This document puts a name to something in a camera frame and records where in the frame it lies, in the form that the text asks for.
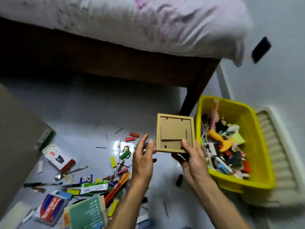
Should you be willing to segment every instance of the bed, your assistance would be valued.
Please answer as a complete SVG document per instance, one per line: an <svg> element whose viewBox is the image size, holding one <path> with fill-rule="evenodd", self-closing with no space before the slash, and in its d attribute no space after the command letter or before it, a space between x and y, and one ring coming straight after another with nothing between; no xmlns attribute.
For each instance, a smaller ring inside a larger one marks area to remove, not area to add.
<svg viewBox="0 0 305 229"><path fill-rule="evenodd" d="M220 59L242 64L242 0L0 0L2 56L188 88L189 115Z"/></svg>

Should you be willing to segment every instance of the forearm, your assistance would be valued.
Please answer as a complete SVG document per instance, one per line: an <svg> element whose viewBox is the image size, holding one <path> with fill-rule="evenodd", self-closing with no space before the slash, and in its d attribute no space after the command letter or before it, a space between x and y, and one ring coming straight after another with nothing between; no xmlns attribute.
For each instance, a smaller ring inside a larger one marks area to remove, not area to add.
<svg viewBox="0 0 305 229"><path fill-rule="evenodd" d="M216 229L251 228L212 179L197 185L195 192Z"/></svg>
<svg viewBox="0 0 305 229"><path fill-rule="evenodd" d="M147 188L140 180L132 180L106 229L134 229L146 191Z"/></svg>

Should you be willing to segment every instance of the yellow sticky note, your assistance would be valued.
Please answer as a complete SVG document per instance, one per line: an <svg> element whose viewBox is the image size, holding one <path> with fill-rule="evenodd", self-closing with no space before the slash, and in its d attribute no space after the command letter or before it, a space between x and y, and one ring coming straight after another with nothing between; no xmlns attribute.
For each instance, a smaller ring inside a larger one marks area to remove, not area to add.
<svg viewBox="0 0 305 229"><path fill-rule="evenodd" d="M230 137L233 137L233 138L234 138L234 142L237 142L239 145L246 142L246 141L242 138L242 136L239 134L239 132L236 132L236 133L230 135Z"/></svg>
<svg viewBox="0 0 305 229"><path fill-rule="evenodd" d="M111 158L110 158L110 161L111 161L112 168L115 168L115 167L116 167L115 158L114 158L114 157L111 157Z"/></svg>
<svg viewBox="0 0 305 229"><path fill-rule="evenodd" d="M116 205L118 204L119 200L114 200L111 207L110 207L110 210L108 211L108 216L111 217L114 213L114 210L116 208Z"/></svg>
<svg viewBox="0 0 305 229"><path fill-rule="evenodd" d="M74 189L67 190L67 193L70 193L72 195L79 195L80 192L81 190L74 190Z"/></svg>

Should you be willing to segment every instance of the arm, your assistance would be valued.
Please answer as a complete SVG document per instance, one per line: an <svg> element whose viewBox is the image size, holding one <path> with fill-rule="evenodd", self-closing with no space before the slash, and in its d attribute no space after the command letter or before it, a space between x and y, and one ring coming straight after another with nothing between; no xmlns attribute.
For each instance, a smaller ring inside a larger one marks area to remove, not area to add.
<svg viewBox="0 0 305 229"><path fill-rule="evenodd" d="M182 165L186 180L196 192L214 227L216 229L251 228L210 177L204 153L198 142L196 142L196 150L184 139L182 146L189 154L188 161L177 154L172 154L172 157Z"/></svg>
<svg viewBox="0 0 305 229"><path fill-rule="evenodd" d="M153 162L156 161L153 159L155 153L153 140L144 145L147 138L148 134L141 138L133 154L130 187L123 200L118 204L106 229L134 229L136 226L142 199L153 175Z"/></svg>

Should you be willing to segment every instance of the ribbed white container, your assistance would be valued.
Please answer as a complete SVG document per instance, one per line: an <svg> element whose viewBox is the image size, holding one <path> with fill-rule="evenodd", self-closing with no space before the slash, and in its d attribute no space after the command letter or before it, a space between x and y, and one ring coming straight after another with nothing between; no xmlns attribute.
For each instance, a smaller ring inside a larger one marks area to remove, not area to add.
<svg viewBox="0 0 305 229"><path fill-rule="evenodd" d="M271 107L256 113L269 151L276 188L257 198L242 199L251 205L282 207L305 203L305 168L285 126Z"/></svg>

